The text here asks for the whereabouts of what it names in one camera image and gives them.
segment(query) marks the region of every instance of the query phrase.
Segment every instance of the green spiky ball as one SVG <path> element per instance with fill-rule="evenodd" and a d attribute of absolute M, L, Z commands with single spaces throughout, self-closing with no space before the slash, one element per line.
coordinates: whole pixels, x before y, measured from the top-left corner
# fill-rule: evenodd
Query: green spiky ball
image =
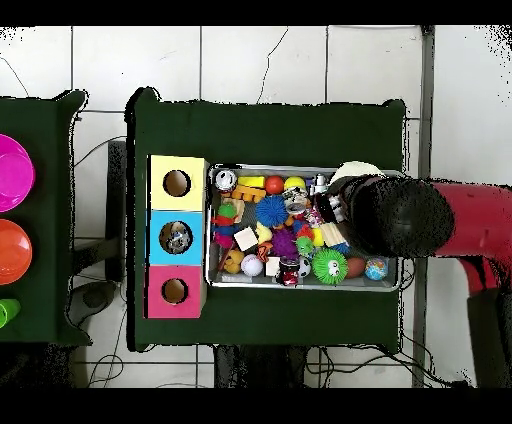
<path fill-rule="evenodd" d="M 224 203 L 219 206 L 219 215 L 226 218 L 234 218 L 236 215 L 236 208 L 231 203 Z"/>
<path fill-rule="evenodd" d="M 308 256 L 311 252 L 313 252 L 313 242 L 309 237 L 299 237 L 295 244 L 297 245 L 297 250 L 300 256 Z"/>
<path fill-rule="evenodd" d="M 337 275 L 331 275 L 336 270 L 336 266 L 332 266 L 332 264 L 329 266 L 331 261 L 337 262 L 337 269 L 339 270 Z M 322 249 L 313 257 L 313 273 L 324 284 L 334 285 L 340 283 L 346 277 L 347 272 L 347 260 L 336 250 Z"/>

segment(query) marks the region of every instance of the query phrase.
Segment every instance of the pink bowl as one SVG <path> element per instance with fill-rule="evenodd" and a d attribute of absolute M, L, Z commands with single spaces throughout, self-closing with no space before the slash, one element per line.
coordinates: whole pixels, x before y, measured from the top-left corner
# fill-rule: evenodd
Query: pink bowl
<path fill-rule="evenodd" d="M 32 189 L 35 169 L 25 149 L 0 134 L 0 212 L 18 206 Z"/>

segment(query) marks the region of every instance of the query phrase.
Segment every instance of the red ball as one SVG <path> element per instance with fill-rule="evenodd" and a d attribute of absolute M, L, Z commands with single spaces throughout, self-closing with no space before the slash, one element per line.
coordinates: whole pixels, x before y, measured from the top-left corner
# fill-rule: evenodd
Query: red ball
<path fill-rule="evenodd" d="M 281 194 L 284 191 L 284 181 L 281 177 L 273 175 L 265 181 L 265 190 L 268 194 Z"/>
<path fill-rule="evenodd" d="M 359 277 L 366 266 L 366 262 L 362 258 L 349 258 L 347 259 L 348 272 L 345 278 Z"/>

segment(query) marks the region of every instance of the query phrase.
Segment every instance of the dark green table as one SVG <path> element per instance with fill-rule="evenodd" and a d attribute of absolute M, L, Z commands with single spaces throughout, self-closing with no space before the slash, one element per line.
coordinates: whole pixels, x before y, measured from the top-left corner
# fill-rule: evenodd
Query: dark green table
<path fill-rule="evenodd" d="M 127 104 L 128 342 L 157 344 L 383 344 L 398 350 L 398 290 L 391 293 L 209 288 L 200 319 L 143 318 L 146 158 L 337 167 L 359 160 L 400 170 L 405 105 L 319 106 L 161 102 L 151 88 Z"/>
<path fill-rule="evenodd" d="M 18 317 L 0 330 L 0 341 L 89 343 L 66 319 L 72 276 L 72 190 L 70 128 L 85 93 L 65 92 L 53 100 L 0 98 L 0 133 L 19 141 L 36 169 L 25 201 L 0 218 L 20 225 L 32 241 L 30 268 L 18 281 L 0 286 L 0 298 L 21 303 Z"/>

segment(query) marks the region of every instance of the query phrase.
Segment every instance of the orange ball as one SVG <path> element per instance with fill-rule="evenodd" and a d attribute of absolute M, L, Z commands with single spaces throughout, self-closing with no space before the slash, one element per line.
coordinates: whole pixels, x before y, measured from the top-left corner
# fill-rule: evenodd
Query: orange ball
<path fill-rule="evenodd" d="M 273 175 L 265 180 L 265 190 L 268 194 L 281 194 L 284 191 L 284 181 L 281 177 Z"/>

